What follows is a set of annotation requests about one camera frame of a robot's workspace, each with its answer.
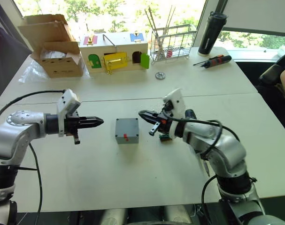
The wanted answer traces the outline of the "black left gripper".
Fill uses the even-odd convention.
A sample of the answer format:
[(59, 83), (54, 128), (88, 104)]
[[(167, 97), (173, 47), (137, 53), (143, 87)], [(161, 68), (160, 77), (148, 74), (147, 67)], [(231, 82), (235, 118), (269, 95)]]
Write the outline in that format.
[(96, 116), (79, 117), (78, 112), (68, 113), (64, 119), (64, 134), (73, 136), (74, 144), (80, 144), (78, 128), (94, 128), (104, 123), (104, 120)]

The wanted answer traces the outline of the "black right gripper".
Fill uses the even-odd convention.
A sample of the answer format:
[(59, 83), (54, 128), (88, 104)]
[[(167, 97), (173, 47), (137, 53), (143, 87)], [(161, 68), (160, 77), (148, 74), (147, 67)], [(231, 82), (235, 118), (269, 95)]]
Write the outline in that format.
[(169, 134), (170, 126), (172, 120), (168, 117), (170, 116), (170, 111), (168, 106), (164, 106), (161, 112), (155, 112), (154, 110), (141, 110), (139, 111), (139, 116), (150, 124), (154, 124), (149, 134), (154, 136), (156, 132), (161, 133), (159, 135), (160, 142), (171, 141), (171, 135)]

